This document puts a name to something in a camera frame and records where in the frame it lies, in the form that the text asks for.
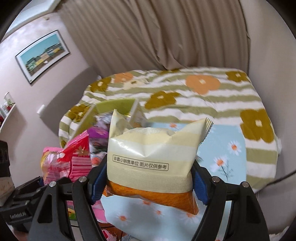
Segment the wall shelf with items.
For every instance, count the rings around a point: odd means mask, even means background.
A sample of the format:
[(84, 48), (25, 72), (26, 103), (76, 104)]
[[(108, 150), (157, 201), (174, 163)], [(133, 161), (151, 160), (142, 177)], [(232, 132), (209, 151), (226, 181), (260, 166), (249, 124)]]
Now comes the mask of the wall shelf with items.
[(1, 102), (1, 130), (8, 121), (15, 107), (16, 103), (13, 97), (10, 92), (7, 92)]

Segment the green cardboard snack box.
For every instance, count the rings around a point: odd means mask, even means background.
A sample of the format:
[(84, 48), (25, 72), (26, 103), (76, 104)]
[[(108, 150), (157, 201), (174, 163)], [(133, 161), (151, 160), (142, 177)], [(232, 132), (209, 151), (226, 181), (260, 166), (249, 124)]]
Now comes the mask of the green cardboard snack box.
[(142, 111), (138, 99), (124, 98), (107, 100), (92, 104), (81, 121), (79, 121), (78, 126), (73, 128), (69, 139), (73, 139), (92, 126), (103, 126), (103, 121), (106, 122), (106, 126), (109, 125), (114, 112), (121, 114), (134, 128), (144, 127), (147, 124), (147, 118)]

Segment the beige curtain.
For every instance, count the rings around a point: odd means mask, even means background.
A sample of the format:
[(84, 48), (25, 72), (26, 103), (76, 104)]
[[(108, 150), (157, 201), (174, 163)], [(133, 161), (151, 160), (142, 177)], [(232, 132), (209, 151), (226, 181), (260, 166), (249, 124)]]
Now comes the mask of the beige curtain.
[(249, 68), (240, 1), (62, 1), (57, 11), (87, 63), (102, 76)]

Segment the purple snack bag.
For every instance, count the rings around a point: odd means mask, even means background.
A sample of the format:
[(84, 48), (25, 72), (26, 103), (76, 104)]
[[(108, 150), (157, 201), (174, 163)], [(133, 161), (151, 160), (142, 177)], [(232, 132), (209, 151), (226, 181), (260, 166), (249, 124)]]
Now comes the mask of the purple snack bag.
[(109, 129), (113, 112), (94, 116), (93, 124), (87, 129), (89, 151), (93, 165), (98, 165), (107, 154)]

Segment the framed building picture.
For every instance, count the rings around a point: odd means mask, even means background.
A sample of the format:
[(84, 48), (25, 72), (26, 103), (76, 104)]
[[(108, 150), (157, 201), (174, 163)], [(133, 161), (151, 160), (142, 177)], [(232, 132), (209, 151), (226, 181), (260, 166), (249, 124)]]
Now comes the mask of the framed building picture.
[(29, 84), (70, 54), (59, 30), (37, 39), (16, 55), (16, 61)]

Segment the cream orange cake bag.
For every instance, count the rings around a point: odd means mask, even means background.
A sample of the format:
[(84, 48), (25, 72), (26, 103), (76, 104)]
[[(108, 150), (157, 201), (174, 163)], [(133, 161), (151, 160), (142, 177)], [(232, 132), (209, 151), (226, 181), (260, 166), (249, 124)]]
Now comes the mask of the cream orange cake bag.
[(133, 128), (114, 112), (107, 149), (107, 193), (138, 197), (196, 215), (199, 209), (193, 197), (191, 168), (212, 125), (204, 118), (179, 131)]

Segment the pink strawberry snack bag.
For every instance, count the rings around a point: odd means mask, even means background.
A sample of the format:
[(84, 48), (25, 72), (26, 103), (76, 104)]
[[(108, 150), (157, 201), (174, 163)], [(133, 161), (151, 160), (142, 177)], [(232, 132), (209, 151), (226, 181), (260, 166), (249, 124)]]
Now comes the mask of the pink strawberry snack bag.
[(98, 166), (106, 152), (90, 152), (89, 135), (86, 131), (70, 140), (64, 148), (45, 147), (41, 158), (41, 170), (44, 184), (63, 177), (72, 182), (81, 176), (87, 176), (90, 170)]

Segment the striped flower blanket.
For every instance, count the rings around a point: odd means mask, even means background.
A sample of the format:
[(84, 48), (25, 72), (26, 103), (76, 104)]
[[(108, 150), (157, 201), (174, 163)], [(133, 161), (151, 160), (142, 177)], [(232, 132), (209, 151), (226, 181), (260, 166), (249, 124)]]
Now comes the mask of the striped flower blanket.
[(236, 125), (246, 143), (247, 181), (254, 191), (274, 180), (278, 142), (261, 98), (247, 74), (231, 68), (133, 70), (96, 80), (67, 108), (59, 123), (64, 146), (95, 103), (136, 98), (149, 121), (189, 123), (209, 118)]

